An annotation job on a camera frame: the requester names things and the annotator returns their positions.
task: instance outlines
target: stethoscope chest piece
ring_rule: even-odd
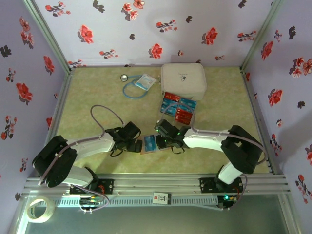
[[[126,74],[123,74],[120,76],[120,79],[122,82],[126,82],[128,80],[128,76]]]

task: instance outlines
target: white plastic box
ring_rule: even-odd
[[[202,100],[207,90],[205,71],[199,63],[168,63],[161,67],[161,92]]]

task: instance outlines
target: white tag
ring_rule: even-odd
[[[166,193],[153,193],[153,203],[170,205],[171,204],[171,194]]]
[[[136,86],[148,91],[157,80],[148,74],[143,74],[136,82]]]

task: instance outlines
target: stethoscope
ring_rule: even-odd
[[[140,78],[141,78],[142,75],[136,75],[136,76],[127,76],[126,74],[123,74],[120,76],[120,80],[122,82],[126,82],[129,78],[136,78],[136,79],[133,79],[131,82],[128,82],[126,83],[123,88],[122,88],[122,93],[127,97],[127,98],[130,98],[130,99],[140,99],[142,97],[144,97],[146,94],[147,94],[147,91],[145,91],[144,94],[142,94],[141,96],[138,96],[138,97],[132,97],[132,96],[129,96],[125,93],[125,89],[128,85],[136,85],[135,82],[138,81]]]

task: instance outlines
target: blue tube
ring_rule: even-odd
[[[144,96],[147,94],[147,91],[145,91],[145,93],[142,94],[141,96],[132,97],[132,96],[129,96],[129,95],[127,95],[127,94],[125,93],[126,87],[127,87],[128,85],[130,85],[130,84],[135,86],[135,85],[136,85],[136,81],[138,81],[138,80],[141,78],[141,76],[142,76],[142,75],[137,75],[137,76],[130,76],[130,77],[128,77],[128,78],[136,78],[136,79],[132,80],[131,82],[126,83],[126,84],[123,86],[123,88],[122,88],[122,93],[123,93],[127,98],[130,98],[130,99],[140,99],[140,98],[144,97]]]

